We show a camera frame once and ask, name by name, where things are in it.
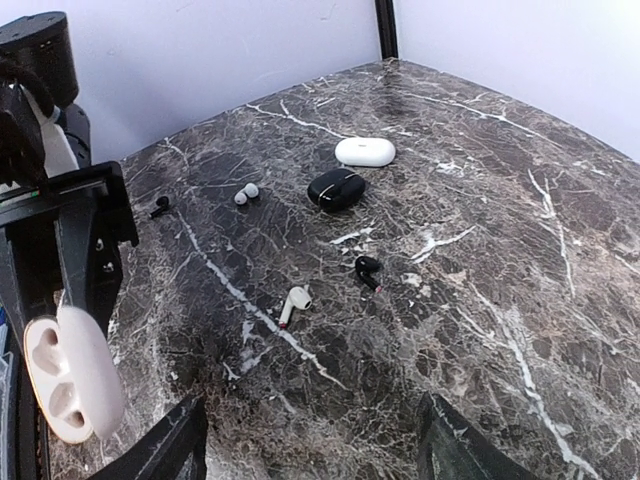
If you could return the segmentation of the black stem earbud centre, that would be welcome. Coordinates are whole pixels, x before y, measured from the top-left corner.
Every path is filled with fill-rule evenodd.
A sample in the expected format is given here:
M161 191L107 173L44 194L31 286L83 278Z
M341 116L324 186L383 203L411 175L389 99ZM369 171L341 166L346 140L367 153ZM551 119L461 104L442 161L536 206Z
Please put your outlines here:
M381 284L373 277L373 275L382 268L380 261L370 256L359 256L355 260L354 268L357 277L368 288L375 293L379 293L382 290Z

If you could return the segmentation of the black round charging case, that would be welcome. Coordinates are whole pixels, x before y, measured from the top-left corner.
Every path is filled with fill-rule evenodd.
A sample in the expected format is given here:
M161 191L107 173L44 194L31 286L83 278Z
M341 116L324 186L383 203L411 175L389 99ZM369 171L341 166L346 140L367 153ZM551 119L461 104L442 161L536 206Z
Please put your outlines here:
M337 168L318 176L307 187L312 203L326 213L336 213L355 205L366 190L365 180L357 173Z

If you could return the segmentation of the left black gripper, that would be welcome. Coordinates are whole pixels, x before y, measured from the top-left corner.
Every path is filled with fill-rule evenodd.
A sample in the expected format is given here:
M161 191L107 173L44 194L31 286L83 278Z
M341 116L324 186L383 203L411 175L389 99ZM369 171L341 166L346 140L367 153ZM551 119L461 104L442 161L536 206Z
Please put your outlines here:
M28 322L62 304L108 320L122 282L119 246L139 243L122 168L106 162L1 197L1 476L48 479L48 436L24 365Z

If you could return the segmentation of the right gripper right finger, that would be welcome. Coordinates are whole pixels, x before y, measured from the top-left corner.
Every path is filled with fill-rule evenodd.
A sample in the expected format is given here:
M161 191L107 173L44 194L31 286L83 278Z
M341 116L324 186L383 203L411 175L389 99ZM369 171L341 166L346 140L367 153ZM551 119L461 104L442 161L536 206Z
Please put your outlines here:
M533 479L535 475L494 447L437 393L421 398L417 419L420 479Z

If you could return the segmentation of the white stem earbud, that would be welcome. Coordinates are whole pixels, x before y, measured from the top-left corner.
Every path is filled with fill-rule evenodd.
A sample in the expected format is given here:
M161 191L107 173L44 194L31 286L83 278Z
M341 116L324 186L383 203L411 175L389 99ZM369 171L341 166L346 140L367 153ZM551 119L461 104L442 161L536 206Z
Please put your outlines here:
M281 329L287 328L291 318L292 311L294 309L308 310L311 304L312 304L312 299L309 293L303 287L299 287L299 286L293 287L289 291L287 298L285 300L283 309L281 311L279 322L278 322L279 327Z

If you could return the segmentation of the white bud earbud left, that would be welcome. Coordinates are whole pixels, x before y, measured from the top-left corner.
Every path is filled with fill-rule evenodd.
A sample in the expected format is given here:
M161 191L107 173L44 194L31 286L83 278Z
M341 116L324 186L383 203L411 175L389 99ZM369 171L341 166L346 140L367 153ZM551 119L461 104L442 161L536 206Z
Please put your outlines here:
M238 205L245 205L249 200L259 196L259 188L254 183L247 183L234 196L234 202Z

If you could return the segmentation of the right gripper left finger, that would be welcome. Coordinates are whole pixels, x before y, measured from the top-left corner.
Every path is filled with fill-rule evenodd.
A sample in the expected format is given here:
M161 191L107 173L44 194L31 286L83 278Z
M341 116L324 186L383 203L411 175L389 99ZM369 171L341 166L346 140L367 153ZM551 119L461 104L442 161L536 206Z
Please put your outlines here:
M90 479L205 479L207 432L204 398L186 396L125 454Z

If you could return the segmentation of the beige gold-rimmed charging case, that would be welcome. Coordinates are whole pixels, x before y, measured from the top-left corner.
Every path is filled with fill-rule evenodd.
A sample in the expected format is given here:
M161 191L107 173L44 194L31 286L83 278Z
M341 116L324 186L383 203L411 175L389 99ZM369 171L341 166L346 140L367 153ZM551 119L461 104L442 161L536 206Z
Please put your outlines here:
M63 442L109 438L120 426L125 395L103 331L86 311L68 305L32 319L24 359L38 406Z

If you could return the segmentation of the black earbud front left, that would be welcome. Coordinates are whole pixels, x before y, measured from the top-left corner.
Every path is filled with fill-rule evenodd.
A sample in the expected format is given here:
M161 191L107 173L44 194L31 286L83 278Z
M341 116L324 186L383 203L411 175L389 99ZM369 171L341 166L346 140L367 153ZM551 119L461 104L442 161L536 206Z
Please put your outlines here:
M163 215L170 208L170 200L167 196L160 196L156 199L156 208L149 214L150 219L156 219Z

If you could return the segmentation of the left black frame post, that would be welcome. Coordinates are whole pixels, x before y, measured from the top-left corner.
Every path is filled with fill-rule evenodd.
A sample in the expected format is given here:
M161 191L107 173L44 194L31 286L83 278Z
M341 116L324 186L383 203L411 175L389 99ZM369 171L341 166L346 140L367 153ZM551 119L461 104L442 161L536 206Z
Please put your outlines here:
M392 0L375 0L377 29L381 58L383 60L398 58L398 38L394 2Z

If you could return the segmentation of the white oval charging case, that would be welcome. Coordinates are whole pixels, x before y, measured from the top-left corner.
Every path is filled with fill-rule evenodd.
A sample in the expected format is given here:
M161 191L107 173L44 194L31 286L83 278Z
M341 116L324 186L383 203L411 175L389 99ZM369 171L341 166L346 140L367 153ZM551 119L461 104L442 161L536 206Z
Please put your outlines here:
M334 153L347 166L381 168L394 160L396 148L383 138L353 137L341 140Z

